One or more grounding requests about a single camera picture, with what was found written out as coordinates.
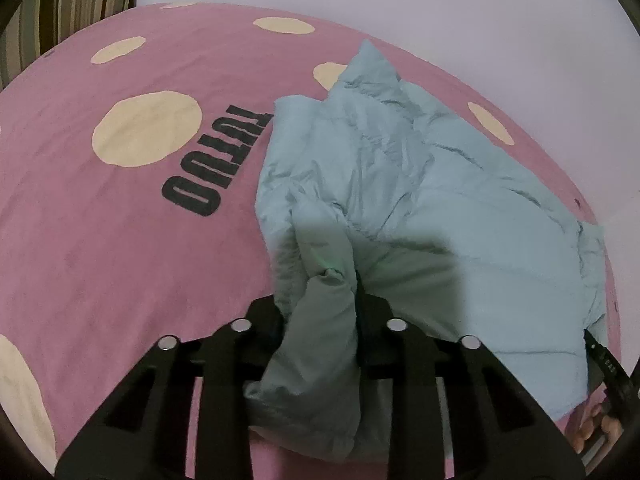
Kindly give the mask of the person's hand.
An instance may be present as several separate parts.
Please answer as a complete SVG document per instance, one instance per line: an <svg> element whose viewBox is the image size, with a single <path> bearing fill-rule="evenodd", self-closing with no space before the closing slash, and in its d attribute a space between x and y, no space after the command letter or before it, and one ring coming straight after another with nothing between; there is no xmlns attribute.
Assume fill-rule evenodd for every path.
<svg viewBox="0 0 640 480"><path fill-rule="evenodd" d="M615 443L620 440L620 436L624 432L624 428L620 421L608 414L603 413L603 405L596 405L590 415L579 427L570 443L576 453L581 453L584 450L586 442L592 437L594 432L600 429L603 432L605 441L601 446L598 455L600 457L605 456L612 450Z"/></svg>

